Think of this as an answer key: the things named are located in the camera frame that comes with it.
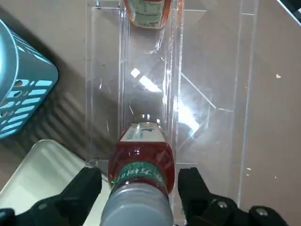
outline green label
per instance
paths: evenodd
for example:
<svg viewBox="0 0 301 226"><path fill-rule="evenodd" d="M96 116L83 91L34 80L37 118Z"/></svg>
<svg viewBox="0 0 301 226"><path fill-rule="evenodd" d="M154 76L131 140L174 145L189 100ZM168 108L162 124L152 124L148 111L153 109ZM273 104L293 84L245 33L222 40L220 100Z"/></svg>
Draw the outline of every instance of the green label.
<svg viewBox="0 0 301 226"><path fill-rule="evenodd" d="M134 177L150 178L166 187L164 177L162 176L158 167L147 161L131 162L122 167L119 171L118 177L115 180L115 184Z"/></svg>

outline table surface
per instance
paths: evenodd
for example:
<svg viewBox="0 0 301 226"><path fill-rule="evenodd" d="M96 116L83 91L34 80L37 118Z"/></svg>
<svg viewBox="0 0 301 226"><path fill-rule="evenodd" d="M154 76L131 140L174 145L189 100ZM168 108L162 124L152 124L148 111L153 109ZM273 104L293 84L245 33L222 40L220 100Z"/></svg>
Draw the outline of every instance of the table surface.
<svg viewBox="0 0 301 226"><path fill-rule="evenodd" d="M82 158L89 154L84 151L84 1L3 0L0 7L0 17L60 72L59 83L24 129L0 142L2 187L40 139L54 139ZM271 206L290 225L299 225L301 28L276 1L262 0L255 40L241 207ZM111 110L102 117L116 119L117 103L103 101ZM94 137L104 158L117 137L117 125L111 124L110 136L106 134L107 128L98 128Z"/></svg>

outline blue plastic basket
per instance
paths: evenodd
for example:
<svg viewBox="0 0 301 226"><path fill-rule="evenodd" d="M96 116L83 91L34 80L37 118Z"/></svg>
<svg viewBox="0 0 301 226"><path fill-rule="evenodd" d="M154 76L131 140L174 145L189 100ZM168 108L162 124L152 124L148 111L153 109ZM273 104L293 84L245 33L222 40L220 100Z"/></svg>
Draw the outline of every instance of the blue plastic basket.
<svg viewBox="0 0 301 226"><path fill-rule="evenodd" d="M57 68L0 20L0 139L22 128L57 80Z"/></svg>

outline white tray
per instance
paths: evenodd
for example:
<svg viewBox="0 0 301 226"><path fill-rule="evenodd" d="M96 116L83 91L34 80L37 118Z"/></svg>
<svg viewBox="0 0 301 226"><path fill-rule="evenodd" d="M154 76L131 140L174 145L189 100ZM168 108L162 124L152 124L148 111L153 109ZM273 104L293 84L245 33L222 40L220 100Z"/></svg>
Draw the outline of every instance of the white tray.
<svg viewBox="0 0 301 226"><path fill-rule="evenodd" d="M59 194L85 162L54 140L37 142L0 192L0 209L13 208L16 214L35 202ZM87 217L85 226L98 226L109 197L110 187L103 178L101 194Z"/></svg>

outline red liquid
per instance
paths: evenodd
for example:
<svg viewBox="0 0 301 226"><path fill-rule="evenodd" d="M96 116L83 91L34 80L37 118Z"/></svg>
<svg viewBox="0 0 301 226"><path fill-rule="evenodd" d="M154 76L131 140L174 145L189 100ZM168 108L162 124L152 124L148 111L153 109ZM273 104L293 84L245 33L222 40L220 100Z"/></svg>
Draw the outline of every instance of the red liquid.
<svg viewBox="0 0 301 226"><path fill-rule="evenodd" d="M116 144L114 155L109 160L109 182L113 186L119 170L131 162L147 161L157 166L166 182L167 192L174 187L174 158L170 146L166 142L124 142ZM154 180L145 177L135 177L127 180L127 183L147 183L157 187L166 194L166 188Z"/></svg>

